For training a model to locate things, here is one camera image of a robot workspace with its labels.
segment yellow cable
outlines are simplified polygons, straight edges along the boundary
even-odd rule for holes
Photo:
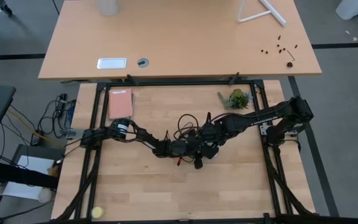
[[[63,147],[61,147],[61,145],[59,145],[57,142],[55,142],[55,141],[53,141],[53,140],[51,140],[51,139],[49,139],[49,138],[46,138],[46,137],[44,137],[44,136],[42,136],[42,135],[36,133],[35,131],[33,131],[33,130],[23,121],[23,119],[22,119],[21,117],[19,117],[17,114],[13,113],[11,110],[8,110],[8,112],[10,112],[10,114],[12,114],[13,116],[15,116],[17,119],[19,119],[19,121],[20,121],[21,123],[23,123],[24,126],[25,126],[28,130],[30,130],[33,134],[35,134],[36,136],[38,136],[38,137],[40,137],[40,138],[42,138],[42,139],[45,139],[46,141],[50,142],[51,144],[57,146],[59,149],[63,149]]]

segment gray floor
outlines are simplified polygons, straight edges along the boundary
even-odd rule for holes
[[[58,7],[62,0],[56,0]],[[343,21],[335,14],[340,0],[296,0],[296,6],[312,44],[346,43],[358,38],[358,17]],[[16,15],[9,19],[0,12],[0,54],[45,53],[57,21],[51,0],[7,0]],[[302,97],[315,115],[311,125],[334,198],[343,217],[358,217],[358,49],[315,50],[323,75],[296,78]],[[60,93],[76,98],[78,84],[37,79],[42,59],[0,61],[0,84],[17,88],[13,105],[32,121],[37,121],[45,105]],[[280,78],[286,98],[292,96],[287,78]],[[14,123],[29,139],[30,132]],[[0,152],[2,132],[0,129]],[[318,213],[327,215],[324,197],[308,149],[301,136],[302,161]],[[4,155],[13,156],[21,140],[6,131]],[[33,200],[5,197],[0,217],[32,208]],[[52,205],[7,220],[6,223],[45,222]]]

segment white cup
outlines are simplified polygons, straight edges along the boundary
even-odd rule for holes
[[[118,0],[96,0],[102,16],[113,16],[119,10]]]

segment yellow ball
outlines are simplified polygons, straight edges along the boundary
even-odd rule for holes
[[[103,215],[103,208],[94,207],[92,208],[92,218],[100,218]]]

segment wooden table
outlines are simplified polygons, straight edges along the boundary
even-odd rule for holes
[[[95,1],[65,1],[39,78],[321,74],[293,0],[269,1],[286,27],[272,15],[238,24],[240,0],[122,0],[110,17]],[[258,0],[247,0],[243,16],[263,11]],[[126,68],[96,68],[99,58],[114,57],[126,58]],[[140,68],[140,58],[150,65]]]
[[[284,100],[279,81],[264,83],[270,106]],[[173,139],[182,114],[193,114],[202,123],[207,112],[211,112],[212,117],[223,113],[217,92],[229,95],[235,88],[250,91],[249,85],[132,87],[133,119],[156,138],[162,139],[168,130]],[[73,128],[89,127],[95,92],[96,84],[80,86]],[[102,100],[103,96],[99,102],[100,113]],[[67,151],[76,146],[68,146]],[[307,209],[314,211],[296,143],[286,142],[280,149],[289,188]],[[65,158],[52,218],[59,216],[76,194],[84,154],[84,149],[77,149]],[[264,212],[274,216],[257,126],[229,140],[215,159],[203,161],[204,167],[200,170],[185,162],[178,167],[177,159],[159,159],[139,142],[104,141],[94,203],[105,209],[100,220],[254,218]]]

